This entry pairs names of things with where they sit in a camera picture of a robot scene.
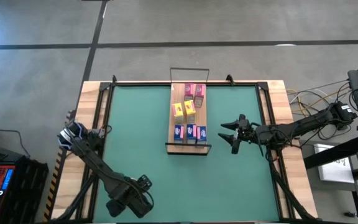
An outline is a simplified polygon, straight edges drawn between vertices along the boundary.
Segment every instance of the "wooden table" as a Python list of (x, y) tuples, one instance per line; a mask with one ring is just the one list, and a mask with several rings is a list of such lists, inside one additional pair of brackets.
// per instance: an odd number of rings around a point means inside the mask
[[(148, 81), (142, 83), (154, 83), (155, 81)], [(192, 82), (192, 83), (205, 83), (200, 81), (180, 81)], [(209, 83), (222, 82), (222, 81), (208, 81)], [(272, 109), (275, 117), (276, 124), (285, 124), (293, 122), (290, 105), (288, 103), (287, 93), (285, 91), (285, 85), (282, 80), (242, 80), (236, 81), (236, 83), (242, 82), (267, 82), (270, 95), (270, 101), (272, 103)], [(117, 83), (139, 83), (139, 82), (117, 82)], [(96, 102), (98, 99), (99, 87), (101, 82), (84, 82), (80, 95), (80, 101), (76, 109), (76, 120), (84, 124), (88, 129), (92, 128), (94, 114), (96, 110)], [(102, 124), (104, 109), (106, 107), (107, 94), (104, 94), (102, 105), (100, 109), (99, 127)], [(262, 97), (262, 105), (264, 116), (267, 124), (270, 124), (269, 114), (267, 112), (267, 104), (265, 97)], [(283, 150), (282, 159), (285, 163), (285, 172), (287, 173), (288, 184), (291, 191), (299, 202), (306, 208), (306, 210), (314, 217), (317, 217), (316, 208), (314, 205), (313, 196), (311, 193), (309, 180), (306, 174), (305, 165), (301, 151), (296, 147), (287, 147)], [(50, 186), (50, 192), (47, 200), (47, 208), (44, 213), (44, 221), (51, 218), (59, 217), (69, 206), (72, 200), (75, 198), (81, 187), (81, 180), (83, 177), (84, 163), (75, 155), (65, 156), (66, 152), (59, 149), (55, 170), (53, 171), (52, 183)], [(288, 217), (287, 203), (283, 192), (278, 187), (278, 194), (280, 196), (281, 208), (283, 211), (283, 217)], [(89, 206), (89, 197), (86, 197), (83, 217), (87, 217)]]

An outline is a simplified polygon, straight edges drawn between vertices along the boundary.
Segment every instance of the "blue box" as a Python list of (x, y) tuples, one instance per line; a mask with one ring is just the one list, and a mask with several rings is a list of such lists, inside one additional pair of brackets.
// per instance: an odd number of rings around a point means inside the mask
[(206, 144), (206, 126), (197, 127), (197, 144)]
[(197, 140), (197, 126), (195, 124), (187, 124), (187, 144), (196, 144)]
[(185, 127), (181, 124), (176, 124), (173, 130), (173, 142), (183, 143), (183, 137), (185, 135)]

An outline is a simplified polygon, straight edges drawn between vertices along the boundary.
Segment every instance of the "pink box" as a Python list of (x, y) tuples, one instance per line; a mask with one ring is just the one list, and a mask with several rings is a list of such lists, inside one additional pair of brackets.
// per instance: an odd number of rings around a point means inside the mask
[(203, 105), (203, 100), (205, 96), (205, 85), (204, 84), (197, 84), (196, 85), (196, 96), (194, 98), (194, 105), (198, 108)]
[(192, 100), (194, 95), (194, 84), (186, 83), (185, 84), (185, 101)]

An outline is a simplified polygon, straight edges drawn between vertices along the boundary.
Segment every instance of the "black clamp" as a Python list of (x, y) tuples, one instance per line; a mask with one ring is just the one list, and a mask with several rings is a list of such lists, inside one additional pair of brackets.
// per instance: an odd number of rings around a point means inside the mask
[(230, 86), (234, 86), (236, 83), (234, 83), (233, 77), (228, 74), (226, 77), (226, 81), (230, 81)]

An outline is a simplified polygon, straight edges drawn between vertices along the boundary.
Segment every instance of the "yellow cable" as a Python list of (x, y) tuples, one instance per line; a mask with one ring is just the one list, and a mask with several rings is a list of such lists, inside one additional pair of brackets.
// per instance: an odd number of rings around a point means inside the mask
[(305, 108), (303, 107), (302, 103), (301, 103), (301, 97), (298, 96), (298, 105), (299, 105), (299, 109), (301, 109), (303, 116), (307, 117), (306, 113), (305, 113)]
[[(292, 91), (294, 93), (298, 93), (298, 91), (294, 90), (294, 89), (291, 89), (291, 88), (288, 88), (286, 89), (285, 91)], [(302, 104), (301, 104), (301, 97), (298, 96), (298, 106), (299, 106), (299, 109), (302, 110), (302, 113), (303, 113), (303, 116), (307, 117), (306, 113), (304, 112), (304, 107), (302, 107)]]
[(342, 91), (344, 91), (344, 90), (346, 90), (346, 89), (348, 89), (348, 88), (349, 88), (349, 87), (346, 87), (346, 88), (343, 88), (341, 91), (336, 91), (335, 93), (332, 93), (332, 94), (329, 94), (329, 95), (327, 95), (327, 96), (324, 96), (324, 97), (320, 98), (319, 100), (315, 101), (314, 103), (310, 104), (310, 105), (307, 106), (306, 108), (303, 108), (303, 109), (301, 109), (301, 110), (295, 110), (295, 111), (292, 111), (292, 112), (299, 112), (299, 111), (304, 111), (304, 110), (306, 110), (306, 109), (309, 109), (309, 108), (311, 108), (313, 105), (315, 105), (316, 103), (320, 102), (321, 100), (323, 100), (323, 99), (325, 99), (325, 98), (327, 98), (327, 97), (330, 97), (330, 96), (332, 96), (332, 95), (338, 94), (338, 92), (342, 92)]
[(296, 90), (294, 90), (294, 89), (286, 89), (286, 91), (293, 91), (294, 93), (298, 93)]

